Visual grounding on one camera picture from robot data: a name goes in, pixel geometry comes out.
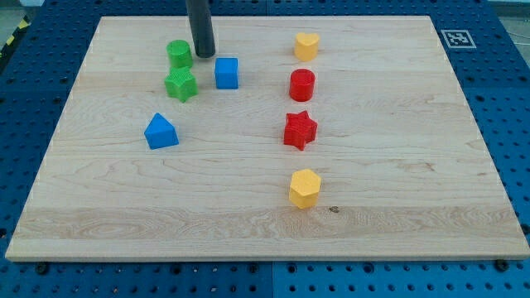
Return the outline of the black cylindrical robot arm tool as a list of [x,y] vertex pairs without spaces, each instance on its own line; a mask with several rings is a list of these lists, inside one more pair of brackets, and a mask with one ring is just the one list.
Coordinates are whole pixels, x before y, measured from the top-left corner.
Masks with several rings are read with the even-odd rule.
[[210,58],[215,54],[214,31],[207,0],[185,0],[195,54]]

